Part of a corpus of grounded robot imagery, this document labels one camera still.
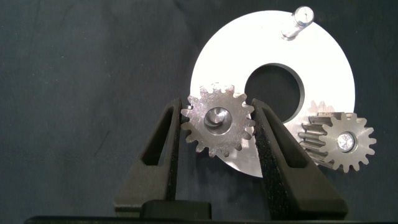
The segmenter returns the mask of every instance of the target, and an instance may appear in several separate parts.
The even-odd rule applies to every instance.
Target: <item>machined surface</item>
[[[300,144],[318,164],[337,170],[350,166],[359,170],[359,162],[369,164],[366,155],[374,155],[369,146],[376,143],[369,135],[373,128],[365,128],[366,119],[355,113],[320,113],[309,117],[310,124],[304,124],[304,138]]]
[[[253,71],[263,65],[277,65],[288,70],[300,88],[298,108],[284,122],[298,142],[302,140],[298,133],[303,132],[302,123],[308,122],[308,116],[318,112],[353,112],[354,80],[344,52],[314,22],[293,40],[282,39],[281,23],[291,16],[291,12],[282,11],[254,12],[221,28],[198,57],[190,94],[200,96],[201,86],[215,82],[228,82],[243,93]],[[323,107],[327,110],[318,110],[321,105],[329,106]],[[241,151],[229,157],[217,155],[231,167],[261,177],[255,139],[242,145]]]
[[[234,86],[213,84],[213,92],[205,87],[200,88],[200,98],[189,96],[191,106],[182,109],[181,114],[188,117],[189,122],[181,128],[190,130],[187,142],[198,141],[197,152],[209,148],[209,156],[214,157],[221,151],[228,157],[233,149],[242,149],[242,140],[250,140],[251,134],[246,128],[254,126],[254,121],[247,118],[253,107],[243,104],[246,95],[235,94]]]

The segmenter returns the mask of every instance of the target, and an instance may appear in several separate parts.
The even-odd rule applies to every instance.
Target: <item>gear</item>
[[[369,138],[373,128],[365,128],[366,119],[357,118],[355,113],[318,113],[309,117],[310,124],[303,124],[305,133],[300,144],[318,164],[337,170],[343,166],[345,173],[349,167],[358,171],[359,162],[369,163],[366,155],[374,155],[369,145],[375,144]]]
[[[245,129],[255,124],[247,118],[254,108],[244,103],[246,94],[234,93],[234,86],[215,83],[212,87],[212,93],[200,87],[201,98],[188,97],[191,106],[182,109],[181,114],[190,120],[181,128],[192,131],[186,141],[198,141],[197,152],[208,147],[210,157],[216,155],[217,149],[228,157],[231,148],[242,149],[242,139],[251,139]]]

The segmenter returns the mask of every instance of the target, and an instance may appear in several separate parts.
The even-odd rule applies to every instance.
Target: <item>metal disc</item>
[[[298,133],[303,132],[302,123],[308,122],[308,116],[329,111],[353,112],[354,79],[344,52],[316,23],[294,40],[284,40],[281,24],[291,14],[254,12],[221,28],[198,57],[190,94],[200,96],[201,86],[216,82],[234,85],[236,93],[244,93],[253,71],[263,65],[277,65],[288,70],[300,88],[298,108],[285,122],[297,141],[301,141]],[[217,156],[241,172],[262,177],[255,139],[243,140],[242,147],[241,151],[231,150],[229,157],[221,153]]]

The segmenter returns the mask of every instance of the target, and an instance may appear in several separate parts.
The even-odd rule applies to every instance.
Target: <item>metal shaft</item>
[[[282,38],[293,40],[313,22],[313,11],[307,6],[301,6],[282,24]]]

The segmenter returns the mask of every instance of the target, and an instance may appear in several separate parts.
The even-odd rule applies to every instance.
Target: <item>center hole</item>
[[[248,95],[247,104],[251,104],[253,98],[261,100],[268,104],[283,122],[295,116],[304,100],[300,97],[299,86],[302,84],[299,84],[299,76],[291,68],[285,68],[280,65],[263,65],[257,68],[249,77],[244,89]]]
[[[226,133],[232,124],[232,116],[222,107],[210,109],[205,115],[205,127],[214,135]]]

